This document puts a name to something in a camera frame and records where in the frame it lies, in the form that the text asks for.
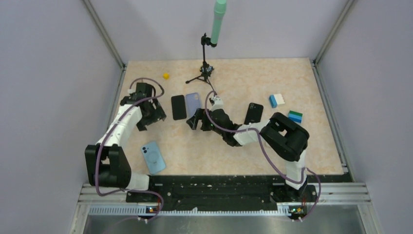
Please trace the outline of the lilac phone case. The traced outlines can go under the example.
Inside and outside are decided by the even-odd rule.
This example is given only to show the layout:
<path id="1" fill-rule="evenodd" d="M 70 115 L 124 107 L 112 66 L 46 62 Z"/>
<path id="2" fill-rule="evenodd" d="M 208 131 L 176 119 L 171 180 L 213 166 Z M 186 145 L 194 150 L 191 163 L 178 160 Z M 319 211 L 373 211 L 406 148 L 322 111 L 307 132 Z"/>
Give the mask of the lilac phone case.
<path id="1" fill-rule="evenodd" d="M 198 108 L 202 108 L 199 93 L 185 95 L 188 117 L 192 117 Z"/>

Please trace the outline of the black smartphone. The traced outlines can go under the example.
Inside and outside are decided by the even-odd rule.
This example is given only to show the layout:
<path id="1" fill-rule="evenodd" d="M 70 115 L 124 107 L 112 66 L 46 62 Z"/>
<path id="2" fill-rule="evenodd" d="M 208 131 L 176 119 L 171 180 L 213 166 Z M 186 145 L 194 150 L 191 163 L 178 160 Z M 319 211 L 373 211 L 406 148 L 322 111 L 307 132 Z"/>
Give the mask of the black smartphone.
<path id="1" fill-rule="evenodd" d="M 182 120 L 187 118 L 186 103 L 184 95 L 171 97 L 172 118 Z"/>

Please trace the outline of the light blue phone case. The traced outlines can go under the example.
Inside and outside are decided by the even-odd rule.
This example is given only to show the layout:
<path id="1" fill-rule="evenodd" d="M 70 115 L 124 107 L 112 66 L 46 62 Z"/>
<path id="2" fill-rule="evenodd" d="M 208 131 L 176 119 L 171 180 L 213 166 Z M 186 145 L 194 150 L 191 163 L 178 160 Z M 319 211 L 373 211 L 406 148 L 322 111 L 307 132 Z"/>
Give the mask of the light blue phone case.
<path id="1" fill-rule="evenodd" d="M 166 168 L 161 151 L 155 141 L 143 145 L 141 153 L 151 175 L 155 175 Z"/>

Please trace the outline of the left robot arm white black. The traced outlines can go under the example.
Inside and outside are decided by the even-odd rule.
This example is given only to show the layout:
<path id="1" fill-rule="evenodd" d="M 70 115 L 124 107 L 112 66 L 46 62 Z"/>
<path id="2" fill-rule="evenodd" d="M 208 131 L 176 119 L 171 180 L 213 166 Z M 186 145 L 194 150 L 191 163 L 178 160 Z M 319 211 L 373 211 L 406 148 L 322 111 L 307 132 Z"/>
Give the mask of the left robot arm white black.
<path id="1" fill-rule="evenodd" d="M 145 131 L 147 126 L 166 119 L 158 101 L 165 90 L 160 90 L 157 93 L 155 87 L 142 78 L 133 81 L 106 133 L 97 143 L 86 147 L 88 180 L 96 189 L 137 190 L 138 196 L 147 202 L 156 196 L 156 188 L 149 184 L 150 177 L 132 171 L 123 146 L 133 129 Z"/>

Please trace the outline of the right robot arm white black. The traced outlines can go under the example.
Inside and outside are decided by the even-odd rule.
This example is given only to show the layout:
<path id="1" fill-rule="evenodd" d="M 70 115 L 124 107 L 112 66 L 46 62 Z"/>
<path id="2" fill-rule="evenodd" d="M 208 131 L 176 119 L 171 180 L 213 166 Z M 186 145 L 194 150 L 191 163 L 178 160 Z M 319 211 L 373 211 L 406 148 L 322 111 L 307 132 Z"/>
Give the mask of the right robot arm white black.
<path id="1" fill-rule="evenodd" d="M 267 143 L 285 160 L 286 173 L 282 177 L 287 185 L 286 196 L 292 201 L 298 201 L 305 195 L 307 176 L 304 172 L 304 157 L 309 133 L 284 114 L 276 112 L 267 121 L 245 125 L 231 121 L 223 109 L 199 108 L 186 123 L 192 130 L 196 130 L 198 123 L 201 123 L 202 131 L 217 133 L 231 147 L 259 143 L 262 148 Z"/>

